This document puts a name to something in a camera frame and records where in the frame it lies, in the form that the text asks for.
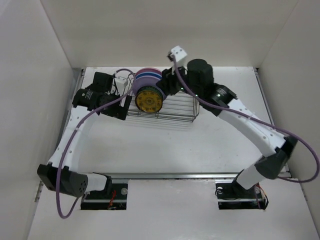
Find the white tabletop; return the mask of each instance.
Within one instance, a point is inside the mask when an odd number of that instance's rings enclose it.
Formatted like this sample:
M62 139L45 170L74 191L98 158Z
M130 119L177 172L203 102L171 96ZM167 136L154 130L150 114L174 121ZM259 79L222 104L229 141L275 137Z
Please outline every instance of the white tabletop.
M82 88L92 83L95 72L113 74L119 68L88 67ZM129 68L136 72L141 67ZM269 122L253 67L214 67L213 73L216 83L226 85L248 109ZM202 107L193 123L183 124L141 117L121 121L101 115L82 150L79 171L237 173L260 156L259 150L233 126Z
M63 220L43 189L28 240L319 240L299 184L265 180L266 211L219 210L212 180L130 180L127 210L79 210ZM64 214L74 197L61 194Z

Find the white floor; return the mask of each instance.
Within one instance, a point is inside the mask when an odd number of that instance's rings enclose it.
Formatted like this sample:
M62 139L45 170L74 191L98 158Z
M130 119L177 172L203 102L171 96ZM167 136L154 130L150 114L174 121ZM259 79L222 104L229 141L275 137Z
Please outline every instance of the white floor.
M119 67L88 67L82 88L95 72ZM137 71L141 67L130 67ZM226 85L264 121L265 103L252 67L214 67L216 83ZM149 118L121 121L101 115L82 150L79 170L101 173L237 173L261 156L233 126L200 109L193 123L168 124Z

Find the white wall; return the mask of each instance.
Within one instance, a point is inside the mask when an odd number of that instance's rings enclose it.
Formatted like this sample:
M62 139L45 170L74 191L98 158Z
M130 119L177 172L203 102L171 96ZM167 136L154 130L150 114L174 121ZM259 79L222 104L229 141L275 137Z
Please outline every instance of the white wall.
M0 4L0 234L26 236L73 72L39 0Z
M259 66L297 0L41 0L73 67Z
M300 0L263 61L259 74L278 126L292 130L320 154L320 1ZM311 154L299 144L289 162L306 179L315 172ZM303 185L320 231L320 177Z

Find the cable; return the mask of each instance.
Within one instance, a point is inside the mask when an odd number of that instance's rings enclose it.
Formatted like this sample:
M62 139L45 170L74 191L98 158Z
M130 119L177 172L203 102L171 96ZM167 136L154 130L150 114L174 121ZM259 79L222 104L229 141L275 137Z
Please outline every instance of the cable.
M195 95L191 89L187 86L187 84L185 83L185 81L183 80L183 78L181 77L180 75L180 72L178 70L178 64L177 64L177 61L176 61L176 57L172 54L171 55L172 59L173 59L173 64L174 64L174 71L175 71L175 74L177 75L180 83L182 84L183 88L187 91L188 94L190 94L192 97L194 97L195 99L197 99L199 101L199 103L202 103L204 105L207 105L208 107L210 108L214 108L214 109L219 109L219 110L223 110L223 111L228 111L228 112L231 112L231 113L235 113L235 114L238 114L240 116L243 116L247 119L250 119L251 121L254 121L256 123L259 123L259 124L262 124L262 125L265 125L265 126L268 126L270 128L273 128L273 129L276 129L278 130L279 132L281 133L284 133L284 134L287 134L287 135L290 135L294 138L296 138L299 142L301 142L304 146L306 146L306 148L311 152L311 154L313 155L314 157L314 160L315 160L315 163L316 163L316 170L315 170L315 173L312 177L306 179L306 180L293 180L293 179L288 179L286 177L280 177L278 176L277 178L278 179L282 179L282 180L285 180L285 181L288 181L288 182L292 182L292 183L298 183L298 184L304 184L304 183L309 183L313 180L315 180L318 175L319 175L319 172L320 172L320 162L319 162L319 158L317 156L317 153L316 151L305 141L303 140L301 137L299 137L298 135L288 131L288 130L285 130L283 128L280 128L280 127L277 127L277 126L274 126L270 123L267 123L267 122L264 122L264 121L261 121L257 118L254 118L254 117L251 117L243 112L240 112L240 111L237 111L237 110L234 110L234 109L230 109L230 108L227 108L227 107L222 107L222 106L216 106L216 105L213 105L209 102L206 102L205 100L202 100L201 98L199 98L197 95Z
M257 192L256 192L256 188L258 188L258 184L254 185L253 192L254 192L254 196L255 196L255 199L256 199L256 203L258 205L258 209L261 209L259 198L258 198L258 195L257 195Z
M258 185L258 188L261 190L261 192L263 192L264 197L265 197L265 204L264 204L264 208L266 209L269 205L269 199L267 197L266 192L262 189L262 187L260 185Z
M109 206L107 207L107 209L109 209L113 205L113 201L114 201L116 195L117 195L117 192L116 192L116 190L114 190L112 192L112 198L110 199Z
M134 74L133 71L131 71L130 69L127 69L127 68L121 68L121 69L118 69L116 71L116 73L119 73L119 72L122 72L122 71L127 71L129 73L131 73L133 75L133 82L135 82L136 80L136 75ZM85 122L85 120L87 120L91 115L95 114L96 112L99 112L103 109L105 109L106 107L109 107L119 101L121 101L122 99L124 99L127 95L129 95L129 93L132 91L132 87L128 90L128 92L124 95L122 95L121 97L117 98L116 100L113 100L111 102L108 102L106 103L105 105L102 105L94 110L92 110L91 112L89 112L86 116L84 116L80 122L77 124L77 126L75 127L69 141L67 142L64 150L63 150L63 153L62 153L62 156L61 156L61 159L60 159L60 162L59 162L59 166L58 166L58 169L57 169L57 173L56 173L56 181L55 181L55 200L56 200L56 208L57 208L57 211L58 211L58 214L59 216L62 218L62 219L66 219L68 218L71 213L73 212L75 206L76 206L76 203L78 201L79 198L76 198L72 207L70 208L70 211L68 212L67 215L64 215L62 213L62 210L61 210L61 204L60 204L60 180L61 180L61 171L62 171L62 165L64 163L64 160L65 160L65 157L67 155L67 152L68 152L68 148L70 147L75 135L77 134L77 131L78 129L80 128L80 126Z

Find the red wire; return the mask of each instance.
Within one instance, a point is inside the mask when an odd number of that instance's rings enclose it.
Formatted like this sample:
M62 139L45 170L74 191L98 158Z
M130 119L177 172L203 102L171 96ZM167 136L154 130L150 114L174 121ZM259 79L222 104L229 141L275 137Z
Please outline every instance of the red wire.
M116 197L116 194L117 194L117 192L116 192L116 190L114 190L114 191L112 192L112 198L110 199L108 208L110 208L110 207L112 206L113 201L114 201L114 199L115 199L115 197Z

